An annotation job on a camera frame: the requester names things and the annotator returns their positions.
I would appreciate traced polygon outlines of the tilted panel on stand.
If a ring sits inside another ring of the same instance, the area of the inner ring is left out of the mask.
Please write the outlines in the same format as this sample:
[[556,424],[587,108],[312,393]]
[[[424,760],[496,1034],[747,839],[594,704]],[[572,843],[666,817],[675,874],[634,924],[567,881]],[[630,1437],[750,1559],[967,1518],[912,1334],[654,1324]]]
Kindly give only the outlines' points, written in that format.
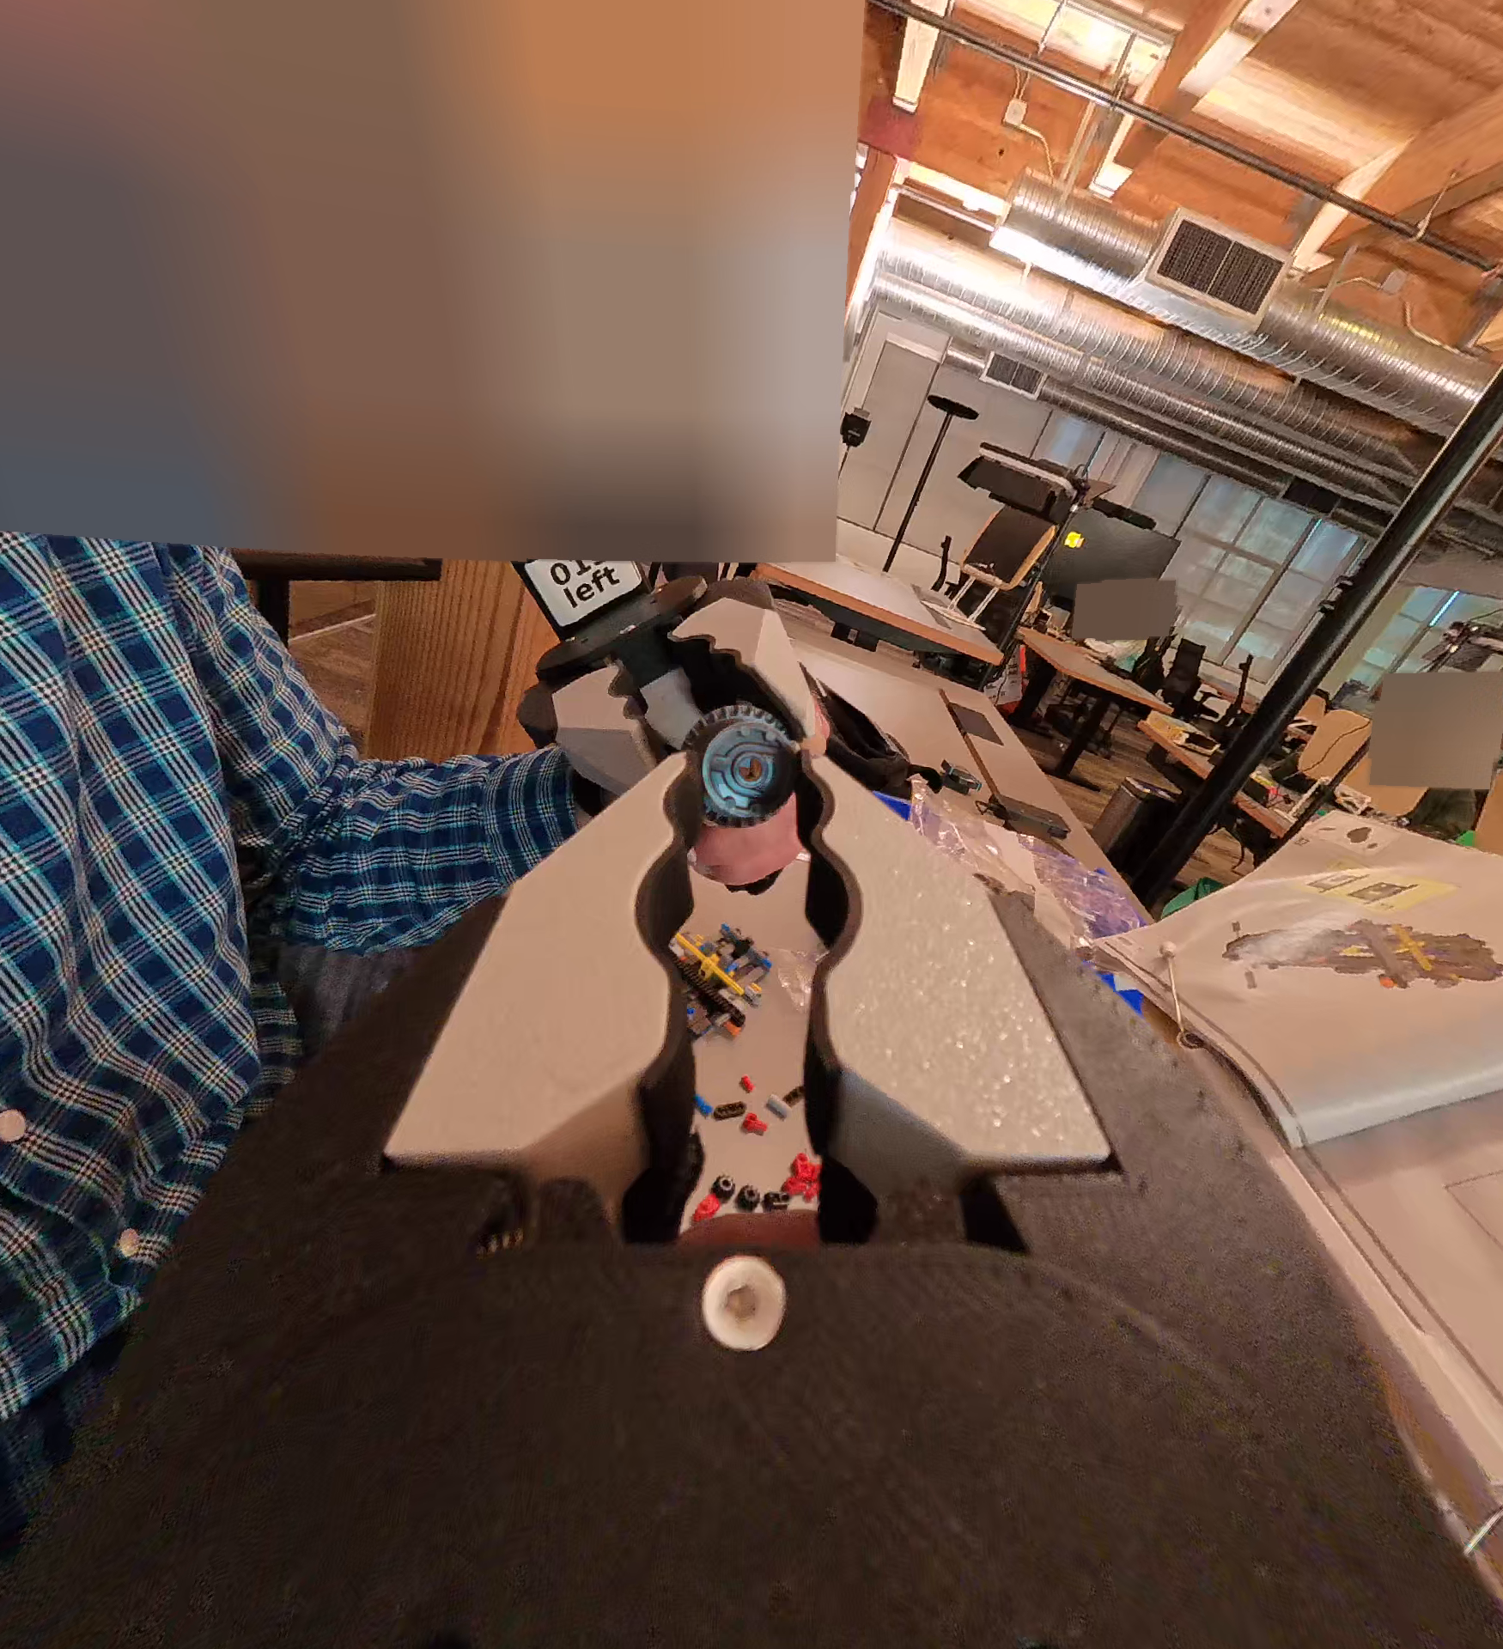
[[998,556],[1034,549],[1051,527],[1066,525],[1077,510],[1092,508],[1145,530],[1156,527],[1151,515],[1116,501],[1109,482],[1090,479],[1080,467],[1023,456],[989,441],[980,443],[958,479],[987,496],[998,510],[958,563],[948,585],[953,599],[982,584],[982,573],[994,570]]

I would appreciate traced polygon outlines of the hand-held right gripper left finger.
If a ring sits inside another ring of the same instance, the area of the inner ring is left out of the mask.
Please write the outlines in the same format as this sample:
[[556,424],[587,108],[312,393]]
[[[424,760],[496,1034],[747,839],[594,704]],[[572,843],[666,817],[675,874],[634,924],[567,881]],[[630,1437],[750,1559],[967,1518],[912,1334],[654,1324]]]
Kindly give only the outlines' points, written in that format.
[[694,910],[699,767],[666,757],[515,881],[383,1147],[530,1192],[587,1185],[625,1238],[671,1241],[699,1176],[671,941]]

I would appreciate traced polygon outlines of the person's left hand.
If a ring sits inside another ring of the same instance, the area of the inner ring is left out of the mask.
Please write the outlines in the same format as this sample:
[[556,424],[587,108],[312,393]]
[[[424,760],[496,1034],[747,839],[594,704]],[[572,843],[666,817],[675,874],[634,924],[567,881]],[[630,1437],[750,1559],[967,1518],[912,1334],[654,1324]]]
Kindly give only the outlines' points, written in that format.
[[706,824],[690,848],[692,867],[733,891],[778,877],[804,853],[798,815],[781,810],[752,826]]

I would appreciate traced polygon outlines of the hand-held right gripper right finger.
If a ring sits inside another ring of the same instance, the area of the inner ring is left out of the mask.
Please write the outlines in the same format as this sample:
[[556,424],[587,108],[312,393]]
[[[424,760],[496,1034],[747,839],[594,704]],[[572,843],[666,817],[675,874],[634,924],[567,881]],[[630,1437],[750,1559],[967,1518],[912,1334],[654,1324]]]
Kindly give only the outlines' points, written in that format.
[[1006,903],[824,755],[795,802],[821,944],[802,1073],[819,1238],[860,1243],[903,1197],[963,1210],[996,1180],[1111,1173]]

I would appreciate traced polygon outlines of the black backpack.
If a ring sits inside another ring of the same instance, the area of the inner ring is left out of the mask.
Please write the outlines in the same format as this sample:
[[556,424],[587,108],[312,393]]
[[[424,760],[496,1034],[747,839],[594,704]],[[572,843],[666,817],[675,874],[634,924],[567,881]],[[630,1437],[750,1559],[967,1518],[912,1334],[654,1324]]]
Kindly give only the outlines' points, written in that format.
[[845,695],[822,681],[812,681],[810,692],[826,723],[824,754],[864,788],[908,802],[915,778],[934,791],[944,786],[941,771],[914,762],[898,740]]

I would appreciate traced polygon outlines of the lego pieces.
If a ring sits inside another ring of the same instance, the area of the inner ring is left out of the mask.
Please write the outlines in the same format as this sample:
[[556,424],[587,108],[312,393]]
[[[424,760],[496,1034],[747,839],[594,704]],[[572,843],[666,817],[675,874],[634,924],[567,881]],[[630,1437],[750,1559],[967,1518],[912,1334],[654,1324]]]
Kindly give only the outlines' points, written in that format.
[[682,1228],[731,1214],[817,1214],[822,1162],[804,1114],[804,1087],[783,1094],[740,1076],[719,1099],[695,1094],[699,1174]]

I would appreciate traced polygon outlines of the grey lego gear assembly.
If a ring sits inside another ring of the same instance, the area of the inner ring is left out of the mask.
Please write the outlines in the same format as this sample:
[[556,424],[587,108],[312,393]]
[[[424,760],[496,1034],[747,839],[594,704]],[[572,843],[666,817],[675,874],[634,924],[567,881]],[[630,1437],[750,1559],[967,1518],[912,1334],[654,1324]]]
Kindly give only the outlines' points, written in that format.
[[699,771],[704,822],[745,829],[780,814],[795,793],[804,740],[778,712],[740,700],[697,719],[682,750]]

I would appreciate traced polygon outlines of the silver ventilation duct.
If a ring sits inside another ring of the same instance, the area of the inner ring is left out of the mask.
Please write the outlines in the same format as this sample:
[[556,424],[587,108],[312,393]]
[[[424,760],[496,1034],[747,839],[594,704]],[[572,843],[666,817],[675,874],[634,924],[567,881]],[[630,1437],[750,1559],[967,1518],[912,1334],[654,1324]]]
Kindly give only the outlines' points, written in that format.
[[1496,362],[1394,326],[1290,273],[1252,326],[1144,286],[1166,218],[1023,168],[998,221],[914,195],[864,254],[845,310],[939,333],[1104,408],[1235,451],[1365,506],[1389,506],[1472,410]]

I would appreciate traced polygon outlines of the wooden slat panel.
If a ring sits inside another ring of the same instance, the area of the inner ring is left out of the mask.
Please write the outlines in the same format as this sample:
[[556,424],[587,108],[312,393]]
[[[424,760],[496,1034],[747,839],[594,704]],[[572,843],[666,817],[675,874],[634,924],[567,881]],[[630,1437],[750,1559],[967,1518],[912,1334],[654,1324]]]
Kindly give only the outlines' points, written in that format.
[[517,709],[554,642],[508,563],[446,559],[433,582],[378,584],[367,755],[529,752]]

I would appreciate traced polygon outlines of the black floor lamp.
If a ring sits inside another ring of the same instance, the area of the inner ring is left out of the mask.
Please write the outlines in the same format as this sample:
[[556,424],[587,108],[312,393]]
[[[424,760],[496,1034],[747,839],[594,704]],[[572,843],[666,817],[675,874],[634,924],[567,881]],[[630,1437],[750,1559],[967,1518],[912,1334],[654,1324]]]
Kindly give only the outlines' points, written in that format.
[[979,419],[980,410],[968,401],[953,398],[946,393],[927,393],[926,405],[931,407],[938,415],[939,422],[931,438],[929,448],[926,451],[922,467],[917,474],[915,482],[912,484],[908,496],[905,499],[903,513],[896,523],[891,542],[886,549],[886,554],[881,563],[881,571],[889,573],[896,563],[900,549],[907,541],[908,529],[912,525],[914,515],[917,513],[919,504],[926,494],[929,479],[932,475],[934,465],[939,458],[941,448],[946,443],[948,431],[953,422],[974,422]]

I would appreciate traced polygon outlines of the large dark monitor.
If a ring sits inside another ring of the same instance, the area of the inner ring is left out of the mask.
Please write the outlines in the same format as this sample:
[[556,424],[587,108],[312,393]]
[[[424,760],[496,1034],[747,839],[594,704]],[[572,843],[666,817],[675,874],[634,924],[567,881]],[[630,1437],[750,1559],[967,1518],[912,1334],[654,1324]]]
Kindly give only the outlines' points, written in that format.
[[1180,539],[1135,525],[1096,506],[1075,510],[1044,563],[1042,584],[1070,597],[1085,584],[1157,580],[1180,547]]

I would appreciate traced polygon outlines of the pile of clear parts bags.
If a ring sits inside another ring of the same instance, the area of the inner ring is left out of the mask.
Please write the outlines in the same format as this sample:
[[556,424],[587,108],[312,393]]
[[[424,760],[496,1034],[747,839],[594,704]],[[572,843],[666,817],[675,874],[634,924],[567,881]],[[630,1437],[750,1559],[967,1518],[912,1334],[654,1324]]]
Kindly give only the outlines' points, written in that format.
[[989,891],[1025,896],[1037,922],[1068,948],[1135,930],[1147,917],[1108,869],[1084,863],[1054,838],[1017,833],[972,797],[908,781],[908,821],[927,843]]

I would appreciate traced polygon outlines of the blue plastic bin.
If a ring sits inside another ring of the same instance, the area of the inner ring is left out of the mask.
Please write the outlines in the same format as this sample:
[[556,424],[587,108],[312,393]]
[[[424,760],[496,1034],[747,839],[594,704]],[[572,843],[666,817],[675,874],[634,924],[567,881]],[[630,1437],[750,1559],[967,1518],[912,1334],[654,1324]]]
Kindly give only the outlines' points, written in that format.
[[[886,793],[877,793],[877,798],[886,805],[886,809],[888,809],[891,814],[896,814],[898,817],[905,819],[905,822],[912,827],[914,833],[920,834],[920,833],[914,827],[914,824],[912,824],[912,821],[910,821],[910,802],[908,802],[908,800],[893,798],[893,797],[889,797],[889,795],[886,795]],[[1078,948],[1068,948],[1068,946],[1063,944],[1061,941],[1060,941],[1060,943],[1061,943],[1066,949],[1070,949],[1070,953],[1072,953],[1075,958],[1078,958],[1080,963],[1082,963],[1089,972],[1092,972],[1092,975],[1094,975],[1096,979],[1099,979],[1102,984],[1106,984],[1118,999],[1121,999],[1135,1015],[1140,1016],[1140,1015],[1144,1013],[1144,994],[1142,994],[1139,984],[1137,984],[1128,973],[1125,973],[1125,972],[1121,972],[1121,970],[1114,970],[1109,961],[1106,961],[1106,960],[1102,960],[1102,958],[1099,958],[1099,956],[1096,955],[1096,944],[1097,944],[1097,941],[1094,941],[1092,944],[1087,944],[1087,946],[1078,946]]]

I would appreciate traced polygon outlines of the black tripod pole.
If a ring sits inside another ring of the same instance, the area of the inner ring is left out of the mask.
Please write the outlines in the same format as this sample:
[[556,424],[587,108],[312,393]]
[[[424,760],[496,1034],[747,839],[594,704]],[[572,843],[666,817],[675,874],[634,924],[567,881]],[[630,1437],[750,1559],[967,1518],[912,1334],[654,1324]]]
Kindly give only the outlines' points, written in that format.
[[1319,608],[1317,620],[1269,681],[1247,723],[1221,752],[1199,790],[1178,809],[1130,886],[1144,906],[1166,896],[1176,872],[1199,848],[1219,814],[1235,802],[1257,764],[1317,690],[1341,650],[1412,561],[1429,530],[1441,523],[1463,487],[1503,441],[1503,364],[1456,431],[1412,486],[1388,525],[1350,577]]

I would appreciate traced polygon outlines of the white air vent grille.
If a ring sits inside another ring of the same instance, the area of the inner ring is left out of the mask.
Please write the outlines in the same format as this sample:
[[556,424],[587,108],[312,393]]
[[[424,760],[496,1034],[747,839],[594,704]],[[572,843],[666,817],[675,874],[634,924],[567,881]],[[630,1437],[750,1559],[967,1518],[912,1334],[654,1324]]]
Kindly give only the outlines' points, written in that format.
[[1247,326],[1264,317],[1293,252],[1187,209],[1175,209],[1137,279],[1183,304]]

